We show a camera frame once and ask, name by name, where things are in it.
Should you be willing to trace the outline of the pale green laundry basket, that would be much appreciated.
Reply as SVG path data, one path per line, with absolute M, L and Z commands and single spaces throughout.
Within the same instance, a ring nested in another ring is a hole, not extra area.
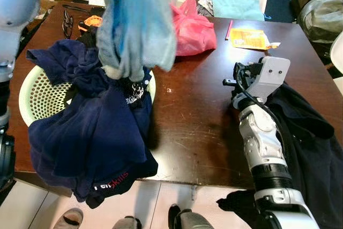
M 19 109 L 30 136 L 84 139 L 140 133 L 150 123 L 153 101 L 148 85 L 140 106 L 129 106 L 118 81 L 100 64 L 64 71 L 35 65 L 20 89 Z

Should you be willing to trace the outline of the grey slipper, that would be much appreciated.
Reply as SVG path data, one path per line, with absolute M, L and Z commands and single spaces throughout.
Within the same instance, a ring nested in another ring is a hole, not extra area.
M 52 229 L 78 229 L 83 223 L 84 214 L 80 209 L 66 210 Z

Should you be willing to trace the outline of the grey blue towel garment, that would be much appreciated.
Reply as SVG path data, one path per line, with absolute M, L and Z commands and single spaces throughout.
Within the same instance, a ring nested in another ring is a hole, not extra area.
M 139 82 L 144 68 L 172 69 L 177 38 L 169 0 L 105 0 L 96 47 L 103 67 Z

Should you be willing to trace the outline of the grey green bag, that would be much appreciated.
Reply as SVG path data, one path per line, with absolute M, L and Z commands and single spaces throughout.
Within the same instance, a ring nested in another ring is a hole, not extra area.
M 310 42 L 332 43 L 343 30 L 343 0 L 311 0 L 297 23 Z

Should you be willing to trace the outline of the pink plastic bag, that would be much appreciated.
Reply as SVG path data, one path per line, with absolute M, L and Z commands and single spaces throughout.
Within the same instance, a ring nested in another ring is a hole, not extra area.
M 172 6 L 177 38 L 176 56 L 192 56 L 217 47 L 214 23 L 198 13 L 198 1 L 186 0 L 177 8 Z

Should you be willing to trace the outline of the black white patterned cloth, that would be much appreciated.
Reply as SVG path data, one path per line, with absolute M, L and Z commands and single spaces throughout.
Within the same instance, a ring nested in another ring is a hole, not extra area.
M 128 78 L 123 78 L 118 80 L 118 86 L 122 89 L 127 104 L 131 107 L 137 107 L 142 102 L 149 82 L 148 79 L 141 82 L 131 82 Z

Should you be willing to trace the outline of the yellow packet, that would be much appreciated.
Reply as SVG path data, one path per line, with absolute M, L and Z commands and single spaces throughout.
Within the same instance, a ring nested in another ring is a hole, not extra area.
M 281 45 L 281 42 L 270 42 L 265 32 L 257 29 L 231 29 L 228 39 L 235 48 L 269 50 Z

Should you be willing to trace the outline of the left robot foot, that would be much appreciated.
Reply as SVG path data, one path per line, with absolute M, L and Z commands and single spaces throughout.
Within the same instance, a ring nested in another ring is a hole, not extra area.
M 142 229 L 142 224 L 139 219 L 128 215 L 116 221 L 112 229 Z

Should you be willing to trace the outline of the navy blue garment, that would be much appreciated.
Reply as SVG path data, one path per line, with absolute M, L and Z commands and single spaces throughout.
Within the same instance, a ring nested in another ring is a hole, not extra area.
M 111 79 L 96 48 L 68 39 L 30 49 L 26 58 L 53 85 L 76 89 L 65 109 L 28 128 L 32 164 L 44 182 L 71 189 L 78 202 L 95 209 L 135 180 L 157 174 L 146 146 L 153 103 L 148 68 L 142 82 Z

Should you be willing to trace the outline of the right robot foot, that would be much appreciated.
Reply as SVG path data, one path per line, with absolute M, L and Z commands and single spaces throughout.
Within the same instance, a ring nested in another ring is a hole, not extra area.
M 169 229 L 214 229 L 203 215 L 191 209 L 181 210 L 177 204 L 169 208 L 168 227 Z

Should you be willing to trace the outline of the black garment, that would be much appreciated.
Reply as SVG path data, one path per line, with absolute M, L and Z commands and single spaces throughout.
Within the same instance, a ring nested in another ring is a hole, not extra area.
M 294 145 L 284 151 L 294 156 L 292 168 L 303 185 L 311 212 L 323 216 L 323 229 L 342 229 L 341 146 L 335 129 L 289 85 L 267 107 L 284 115 L 294 134 Z

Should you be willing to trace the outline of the teal cloth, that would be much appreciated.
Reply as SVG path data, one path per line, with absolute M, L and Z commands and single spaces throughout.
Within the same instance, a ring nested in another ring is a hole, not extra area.
M 212 0 L 213 15 L 219 18 L 264 21 L 259 0 Z

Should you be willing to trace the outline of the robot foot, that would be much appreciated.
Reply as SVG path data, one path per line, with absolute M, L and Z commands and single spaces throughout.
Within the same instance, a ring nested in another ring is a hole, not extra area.
M 142 229 L 142 224 L 139 219 L 128 215 L 116 221 L 112 229 Z
M 177 204 L 169 208 L 168 227 L 169 229 L 214 229 L 203 215 L 191 209 L 181 210 Z

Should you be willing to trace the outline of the pink pen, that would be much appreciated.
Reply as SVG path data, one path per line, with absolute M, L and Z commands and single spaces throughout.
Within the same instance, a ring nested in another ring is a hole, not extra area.
M 230 32 L 231 32 L 232 27 L 233 27 L 233 23 L 234 23 L 233 20 L 230 20 L 229 23 L 228 23 L 228 27 L 227 27 L 226 34 L 225 34 L 225 40 L 226 41 L 229 40 L 229 36 L 230 36 Z

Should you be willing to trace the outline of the dark wooden table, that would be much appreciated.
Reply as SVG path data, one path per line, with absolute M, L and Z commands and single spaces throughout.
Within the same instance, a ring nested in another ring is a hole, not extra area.
M 290 60 L 285 82 L 333 126 L 342 141 L 342 98 L 323 62 L 298 25 L 274 21 L 211 18 L 217 46 L 195 56 L 177 57 L 171 70 L 154 68 L 156 93 L 143 143 L 132 141 L 137 126 L 116 129 L 123 146 L 99 146 L 92 140 L 67 147 L 59 165 L 69 174 L 103 168 L 106 175 L 122 171 L 127 162 L 144 158 L 150 150 L 158 163 L 153 180 L 211 187 L 252 188 L 250 168 L 243 155 L 238 117 L 230 106 L 232 88 L 223 84 L 233 76 L 235 63 L 264 57 L 264 51 L 235 48 L 225 40 L 233 28 L 259 29 L 279 47 L 269 56 Z

